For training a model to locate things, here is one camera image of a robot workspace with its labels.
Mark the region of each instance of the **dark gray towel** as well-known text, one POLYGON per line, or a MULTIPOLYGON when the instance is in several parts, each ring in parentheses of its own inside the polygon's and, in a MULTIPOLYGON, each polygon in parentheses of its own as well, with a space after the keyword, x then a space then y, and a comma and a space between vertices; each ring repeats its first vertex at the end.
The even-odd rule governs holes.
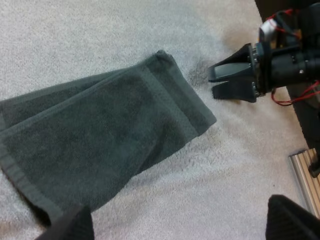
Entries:
POLYGON ((51 222, 93 211, 216 119, 164 51, 0 103, 0 164, 51 222))

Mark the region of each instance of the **carpet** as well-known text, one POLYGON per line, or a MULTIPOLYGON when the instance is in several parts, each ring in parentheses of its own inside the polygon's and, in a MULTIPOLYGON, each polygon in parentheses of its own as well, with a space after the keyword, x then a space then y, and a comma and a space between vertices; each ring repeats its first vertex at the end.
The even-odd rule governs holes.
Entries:
MULTIPOLYGON (((93 212, 97 240, 265 239, 268 199, 305 206, 288 156, 306 148, 292 107, 213 100, 207 68, 258 39, 253 0, 2 1, 0 100, 171 54, 217 123, 93 212)), ((288 98, 285 89, 277 97, 288 98)), ((0 234, 45 228, 0 172, 0 234)))

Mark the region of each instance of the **black object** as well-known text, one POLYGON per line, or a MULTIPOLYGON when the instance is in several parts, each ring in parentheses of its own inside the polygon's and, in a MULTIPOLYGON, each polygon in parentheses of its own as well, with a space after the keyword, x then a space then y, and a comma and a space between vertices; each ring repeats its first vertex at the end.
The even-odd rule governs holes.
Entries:
POLYGON ((283 195, 269 199, 266 240, 320 240, 320 220, 283 195))
POLYGON ((216 99, 240 99, 255 102, 274 88, 312 82, 320 78, 320 3, 315 3, 288 17, 276 13, 275 21, 286 33, 277 32, 276 47, 270 40, 252 48, 246 44, 231 57, 209 68, 210 82, 224 82, 214 86, 216 99), (295 35, 301 30, 302 40, 295 35), (239 86, 246 88, 242 94, 239 86))
POLYGON ((51 222, 101 207, 216 122, 164 51, 0 102, 0 118, 0 166, 51 222))
POLYGON ((36 240, 94 240, 90 209, 77 206, 67 212, 36 240))

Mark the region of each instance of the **red wire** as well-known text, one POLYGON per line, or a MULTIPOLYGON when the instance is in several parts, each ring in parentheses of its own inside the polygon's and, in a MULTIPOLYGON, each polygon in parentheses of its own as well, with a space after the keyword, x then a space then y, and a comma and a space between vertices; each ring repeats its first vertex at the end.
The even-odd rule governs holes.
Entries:
POLYGON ((316 92, 313 92, 313 93, 310 93, 308 95, 305 95, 307 92, 309 92, 310 90, 313 90, 316 86, 318 86, 320 84, 320 81, 316 81, 314 84, 312 84, 310 87, 308 87, 302 94, 301 96, 295 98, 295 99, 292 99, 292 100, 287 100, 287 101, 279 101, 279 100, 276 100, 275 99, 275 93, 276 93, 276 89, 274 89, 272 92, 271 92, 271 99, 278 105, 280 106, 290 106, 292 105, 293 103, 296 103, 296 102, 299 102, 299 101, 302 101, 302 100, 305 100, 305 99, 309 99, 311 98, 312 96, 314 95, 317 95, 317 94, 320 94, 320 91, 316 91, 316 92))
MULTIPOLYGON (((287 9, 287 10, 284 11, 284 13, 287 14, 287 15, 291 15, 293 13, 293 11, 294 11, 293 9, 287 9)), ((276 13, 271 15, 270 17, 267 17, 267 20, 271 20, 271 19, 275 18, 275 16, 276 16, 276 13)), ((269 21, 269 23, 277 31, 285 33, 285 34, 291 34, 291 33, 287 32, 285 29, 283 29, 282 27, 275 26, 272 21, 269 21)), ((300 38, 300 36, 298 34, 296 34, 296 33, 293 33, 293 35, 296 36, 298 39, 300 38)))

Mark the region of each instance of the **black fabric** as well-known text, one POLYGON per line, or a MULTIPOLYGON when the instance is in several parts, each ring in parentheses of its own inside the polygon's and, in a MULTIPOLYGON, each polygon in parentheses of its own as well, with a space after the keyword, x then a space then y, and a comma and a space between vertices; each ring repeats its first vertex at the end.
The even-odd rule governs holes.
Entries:
POLYGON ((36 240, 94 240, 90 209, 77 206, 59 218, 36 240))
POLYGON ((268 203, 266 240, 320 240, 320 220, 283 195, 268 203))
POLYGON ((0 103, 0 164, 51 222, 95 210, 216 121, 159 51, 122 70, 0 103))

